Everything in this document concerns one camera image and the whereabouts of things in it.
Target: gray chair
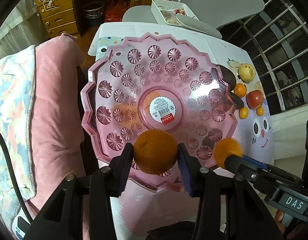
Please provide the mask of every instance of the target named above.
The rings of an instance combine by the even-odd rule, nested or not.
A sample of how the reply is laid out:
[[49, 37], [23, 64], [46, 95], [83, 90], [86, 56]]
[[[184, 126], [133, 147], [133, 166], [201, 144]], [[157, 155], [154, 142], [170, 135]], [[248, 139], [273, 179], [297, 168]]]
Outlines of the gray chair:
[[[195, 29], [217, 38], [222, 38], [217, 31], [220, 27], [261, 12], [263, 0], [179, 0], [185, 3], [197, 16], [198, 20], [181, 17], [181, 25]], [[135, 6], [126, 11], [123, 22], [157, 23], [151, 14], [150, 6]]]

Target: white plastic box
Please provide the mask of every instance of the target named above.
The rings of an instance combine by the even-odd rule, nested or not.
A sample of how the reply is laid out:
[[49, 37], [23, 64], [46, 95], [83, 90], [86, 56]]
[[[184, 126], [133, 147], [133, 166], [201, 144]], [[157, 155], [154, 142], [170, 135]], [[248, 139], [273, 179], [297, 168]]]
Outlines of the white plastic box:
[[158, 24], [163, 24], [163, 25], [172, 25], [172, 26], [178, 26], [182, 27], [179, 24], [171, 24], [167, 22], [161, 13], [161, 10], [167, 11], [170, 9], [177, 9], [177, 8], [184, 8], [184, 11], [187, 16], [194, 18], [196, 20], [199, 20], [196, 15], [192, 12], [192, 10], [185, 4], [181, 2], [174, 2], [174, 1], [168, 1], [168, 0], [152, 0], [152, 6], [151, 6], [151, 11], [152, 14], [155, 17], [155, 20], [157, 21]]

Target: pink plastic tray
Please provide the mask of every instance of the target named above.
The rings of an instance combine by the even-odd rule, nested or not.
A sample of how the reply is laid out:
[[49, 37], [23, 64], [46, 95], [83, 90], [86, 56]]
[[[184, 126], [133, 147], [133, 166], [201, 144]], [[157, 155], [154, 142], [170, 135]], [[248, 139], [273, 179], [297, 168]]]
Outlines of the pink plastic tray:
[[[220, 68], [188, 41], [150, 33], [126, 37], [89, 69], [89, 83], [81, 92], [82, 125], [96, 157], [106, 163], [143, 131], [159, 128], [211, 167], [214, 145], [231, 137], [237, 124], [227, 93]], [[133, 162], [129, 177], [151, 191], [182, 187], [177, 165], [149, 175]]]

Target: cartoon smile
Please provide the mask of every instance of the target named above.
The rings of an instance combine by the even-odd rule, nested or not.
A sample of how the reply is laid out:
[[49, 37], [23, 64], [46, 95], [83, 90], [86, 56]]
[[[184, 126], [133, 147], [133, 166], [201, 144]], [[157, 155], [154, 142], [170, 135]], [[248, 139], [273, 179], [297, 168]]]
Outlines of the cartoon smile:
[[264, 144], [263, 146], [261, 146], [261, 148], [264, 148], [268, 141], [269, 141], [269, 140], [266, 139], [265, 144]]

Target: colorful blanket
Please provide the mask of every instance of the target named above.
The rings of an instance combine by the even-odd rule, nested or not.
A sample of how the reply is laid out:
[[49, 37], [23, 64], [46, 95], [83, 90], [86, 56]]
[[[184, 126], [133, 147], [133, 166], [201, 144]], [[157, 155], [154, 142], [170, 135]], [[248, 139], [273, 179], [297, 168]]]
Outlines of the colorful blanket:
[[[35, 196], [30, 117], [35, 93], [35, 46], [0, 60], [0, 132], [24, 200]], [[0, 215], [11, 230], [20, 208], [0, 147]]]

